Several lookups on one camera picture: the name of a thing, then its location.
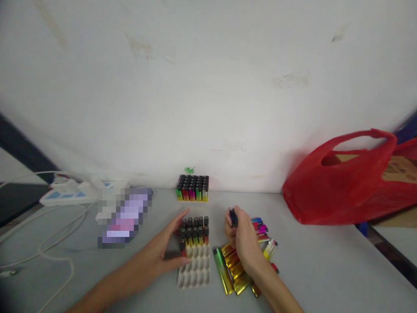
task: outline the charging cable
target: charging cable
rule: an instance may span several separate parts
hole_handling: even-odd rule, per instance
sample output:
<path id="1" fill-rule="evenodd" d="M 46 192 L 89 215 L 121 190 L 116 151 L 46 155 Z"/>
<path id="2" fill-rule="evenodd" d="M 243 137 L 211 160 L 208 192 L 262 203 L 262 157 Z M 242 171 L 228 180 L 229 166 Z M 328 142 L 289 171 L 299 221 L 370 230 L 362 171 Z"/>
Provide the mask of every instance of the charging cable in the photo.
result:
<path id="1" fill-rule="evenodd" d="M 86 177 L 86 176 L 84 176 L 84 175 L 81 175 L 81 174 L 78 174 L 78 173 L 72 173 L 72 172 L 64 172 L 64 171 L 43 171 L 43 172 L 35 172 L 35 173 L 31 173 L 31 174 L 28 174 L 28 175 L 23 175 L 23 176 L 20 176 L 20 177 L 17 177 L 17 178 L 14 178 L 14 179 L 12 179 L 12 180 L 9 180 L 9 181 L 7 181 L 7 182 L 5 182 L 5 183 L 3 183 L 3 184 L 1 184 L 0 185 L 0 189 L 1 188 L 3 188 L 5 185 L 7 185 L 7 184 L 10 184 L 10 183 L 12 183 L 12 182 L 14 182 L 14 181 L 16 181 L 16 180 L 19 180 L 19 179 L 21 179 L 21 178 L 24 178 L 24 177 L 28 177 L 28 176 L 32 176 L 32 175 L 37 175 L 37 174 L 47 174 L 47 173 L 60 173 L 60 174 L 63 174 L 63 175 L 72 175 L 72 176 L 78 176 L 78 177 L 80 177 L 80 178 L 82 178 L 84 181 L 87 181 L 87 182 L 91 182 L 90 181 L 90 179 L 88 178 L 88 177 Z M 44 304 L 44 306 L 38 311 L 38 313 L 42 313 L 45 309 L 46 309 L 46 307 L 55 299 L 55 297 L 57 296 L 57 295 L 59 295 L 59 293 L 61 293 L 61 291 L 70 283 L 70 281 L 71 281 L 71 279 L 74 277 L 74 274 L 75 274 L 75 266 L 74 266 L 74 262 L 73 262 L 73 260 L 70 258 L 70 257 L 64 257 L 64 258 L 58 258 L 58 257 L 54 257 L 54 256 L 50 256 L 50 255 L 48 255 L 48 254 L 46 254 L 45 252 L 47 251 L 47 250 L 49 250 L 49 249 L 51 249 L 52 247 L 54 247 L 54 246 L 56 246 L 57 244 L 59 244 L 61 241 L 63 241 L 64 239 L 66 239 L 69 235 L 71 235 L 73 232 L 75 232 L 78 228 L 79 228 L 79 226 L 82 224 L 82 222 L 84 221 L 84 218 L 85 218 L 85 216 L 86 216 L 86 213 L 89 211 L 89 209 L 93 206 L 93 204 L 94 203 L 92 203 L 92 204 L 90 204 L 87 208 L 85 208 L 84 206 L 82 206 L 82 205 L 80 205 L 80 204 L 77 204 L 77 205 L 63 205 L 63 206 L 57 206 L 57 207 L 55 207 L 55 208 L 52 208 L 52 209 L 50 209 L 50 210 L 48 210 L 48 211 L 46 211 L 46 212 L 43 212 L 43 213 L 41 213 L 41 214 L 39 214 L 39 215 L 36 215 L 36 216 L 33 216 L 33 217 L 31 217 L 31 218 L 28 218 L 28 219 L 26 219 L 26 220 L 24 220 L 23 222 L 21 222 L 20 224 L 18 224 L 17 226 L 15 226 L 12 230 L 10 230 L 9 232 L 7 232 L 4 236 L 2 236 L 1 238 L 0 238 L 0 243 L 2 243 L 6 238 L 8 238 L 11 234 L 13 234 L 15 231 L 17 231 L 18 229 L 20 229 L 21 227 L 23 227 L 24 225 L 26 225 L 26 224 L 28 224 L 28 223 L 30 223 L 31 221 L 33 221 L 33 220 L 35 220 L 35 219 L 37 219 L 38 217 L 41 217 L 41 216 L 43 216 L 43 215 L 45 215 L 45 214 L 48 214 L 49 212 L 52 212 L 52 211 L 55 211 L 55 210 L 57 210 L 57 209 L 59 209 L 59 208 L 62 208 L 62 207 L 65 207 L 65 206 L 80 206 L 80 207 L 82 207 L 83 209 L 84 209 L 84 211 L 83 211 L 83 213 L 82 214 L 80 214 L 79 216 L 77 216 L 75 219 L 73 219 L 71 222 L 69 222 L 69 223 L 67 223 L 66 225 L 64 225 L 63 227 L 61 227 L 60 229 L 58 229 L 56 232 L 54 232 L 51 236 L 49 236 L 48 238 L 46 238 L 45 240 L 44 240 L 44 242 L 42 242 L 39 246 L 38 246 L 38 248 L 37 248 L 37 253 L 36 254 L 34 254 L 34 255 L 32 255 L 32 256 L 30 256 L 30 257 L 28 257 L 28 258 L 26 258 L 26 259 L 23 259 L 23 260 L 20 260 L 20 261 L 18 261 L 18 262 L 14 262 L 14 263 L 12 263 L 12 264 L 7 264 L 7 265 L 2 265 L 2 266 L 0 266 L 0 269 L 2 269 L 2 268 L 7 268 L 7 267 L 11 267 L 11 266 L 15 266 L 15 265 L 18 265 L 18 264 L 21 264 L 21 263 L 24 263 L 24 262 L 27 262 L 27 261 L 29 261 L 29 260 L 32 260 L 32 259 L 34 259 L 34 258 L 36 258 L 37 256 L 40 256 L 40 257 L 42 257 L 42 258 L 44 258 L 44 259 L 48 259 L 48 260 L 52 260 L 52 261 L 67 261 L 67 262 L 69 262 L 69 267 L 70 267 L 70 270 L 71 270 L 71 273 L 70 273 L 70 275 L 69 275 L 69 277 L 68 277 L 68 279 L 67 279 L 67 281 L 52 295 L 52 297 Z M 43 246 L 48 242 L 48 240 L 50 240 L 56 233 L 58 233 L 58 232 L 60 232 L 61 230 L 63 230 L 63 229 L 65 229 L 67 226 L 69 226 L 69 225 L 71 225 L 72 223 L 74 223 L 74 222 L 76 222 L 78 219 L 80 219 L 80 221 L 77 223 L 77 225 L 75 226 L 75 228 L 72 230 L 72 231 L 70 231 L 70 232 L 68 232 L 66 235 L 64 235 L 62 238 L 60 238 L 59 240 L 57 240 L 56 242 L 54 242 L 53 244 L 51 244 L 50 246 L 48 246 L 47 248 L 45 248 L 45 249 L 43 249 Z"/>

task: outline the plastic bag handle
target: plastic bag handle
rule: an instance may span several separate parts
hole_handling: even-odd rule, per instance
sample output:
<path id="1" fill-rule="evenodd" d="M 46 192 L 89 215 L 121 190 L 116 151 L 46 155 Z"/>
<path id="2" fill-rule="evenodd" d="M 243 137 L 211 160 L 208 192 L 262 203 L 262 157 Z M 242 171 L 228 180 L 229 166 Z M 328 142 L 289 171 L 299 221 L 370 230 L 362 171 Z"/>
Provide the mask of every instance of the plastic bag handle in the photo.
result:
<path id="1" fill-rule="evenodd" d="M 342 142 L 357 138 L 357 137 L 362 137 L 362 136 L 369 136 L 372 138 L 386 138 L 387 141 L 382 144 L 381 146 L 370 150 L 368 152 L 366 152 L 364 155 L 368 155 L 369 154 L 374 154 L 375 156 L 380 157 L 382 155 L 382 153 L 384 152 L 389 152 L 389 155 L 391 156 L 391 153 L 394 151 L 395 146 L 397 144 L 397 137 L 392 134 L 392 133 L 388 133 L 388 132 L 384 132 L 382 130 L 377 130 L 377 129 L 370 129 L 370 130 L 361 130 L 361 131 L 357 131 L 354 133 L 349 133 L 343 136 L 339 136 L 336 138 L 333 138 L 331 140 L 329 140 L 328 142 L 322 144 L 321 146 L 319 146 L 316 150 L 314 150 L 311 154 L 314 154 L 316 157 L 320 158 L 320 162 L 321 160 L 328 155 L 329 152 L 331 152 L 333 150 L 334 147 L 336 147 L 338 144 L 341 144 Z"/>

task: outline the hand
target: hand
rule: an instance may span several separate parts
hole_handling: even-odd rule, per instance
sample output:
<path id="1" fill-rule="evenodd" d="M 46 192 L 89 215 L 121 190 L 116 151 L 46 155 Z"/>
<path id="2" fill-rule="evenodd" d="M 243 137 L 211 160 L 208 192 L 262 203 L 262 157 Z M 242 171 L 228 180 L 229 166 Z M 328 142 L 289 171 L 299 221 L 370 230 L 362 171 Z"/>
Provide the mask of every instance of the hand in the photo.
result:
<path id="1" fill-rule="evenodd" d="M 164 260 L 169 238 L 181 225 L 181 220 L 189 210 L 175 217 L 130 261 L 105 278 L 112 284 L 117 284 L 119 299 L 144 290 L 163 273 L 190 263 L 190 260 L 184 257 Z"/>
<path id="2" fill-rule="evenodd" d="M 230 210 L 227 210 L 225 235 L 229 239 L 230 245 L 237 250 L 245 272 L 252 276 L 257 268 L 262 268 L 265 262 L 267 263 L 267 260 L 259 246 L 251 218 L 240 207 L 235 206 L 234 209 L 238 217 L 238 227 L 232 227 Z"/>

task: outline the fingernail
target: fingernail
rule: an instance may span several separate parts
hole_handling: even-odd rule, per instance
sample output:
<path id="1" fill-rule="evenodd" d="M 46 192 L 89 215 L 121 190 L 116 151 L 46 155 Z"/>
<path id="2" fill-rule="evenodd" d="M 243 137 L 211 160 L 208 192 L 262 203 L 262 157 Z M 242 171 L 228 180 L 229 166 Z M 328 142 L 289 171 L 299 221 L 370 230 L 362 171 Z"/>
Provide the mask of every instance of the fingernail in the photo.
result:
<path id="1" fill-rule="evenodd" d="M 187 265 L 191 262 L 191 260 L 189 258 L 183 258 L 182 259 L 182 265 Z"/>

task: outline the cardboard box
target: cardboard box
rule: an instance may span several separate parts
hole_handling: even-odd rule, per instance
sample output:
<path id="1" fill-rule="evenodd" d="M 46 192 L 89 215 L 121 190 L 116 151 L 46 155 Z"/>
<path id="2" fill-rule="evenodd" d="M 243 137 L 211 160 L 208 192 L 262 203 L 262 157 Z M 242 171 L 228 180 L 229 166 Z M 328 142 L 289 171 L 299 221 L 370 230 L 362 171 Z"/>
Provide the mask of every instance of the cardboard box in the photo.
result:
<path id="1" fill-rule="evenodd" d="M 346 162 L 358 156 L 358 154 L 336 154 L 337 160 L 333 159 L 332 163 Z M 403 183 L 417 183 L 417 167 L 414 165 L 414 162 L 414 160 L 408 160 L 403 156 L 391 156 L 388 167 L 382 174 L 382 179 Z"/>
<path id="2" fill-rule="evenodd" d="M 401 210 L 371 221 L 373 226 L 417 228 L 417 206 Z"/>

